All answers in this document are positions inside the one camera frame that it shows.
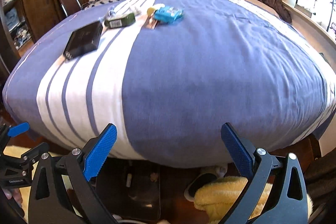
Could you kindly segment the person's left hand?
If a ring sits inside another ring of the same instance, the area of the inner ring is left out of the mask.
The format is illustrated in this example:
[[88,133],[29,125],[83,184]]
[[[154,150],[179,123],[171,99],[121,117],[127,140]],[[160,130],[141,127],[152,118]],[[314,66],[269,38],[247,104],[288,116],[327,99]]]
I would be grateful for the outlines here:
[[22,207],[23,199],[20,189],[3,189],[3,192],[8,200],[13,198],[17,202],[18,206]]

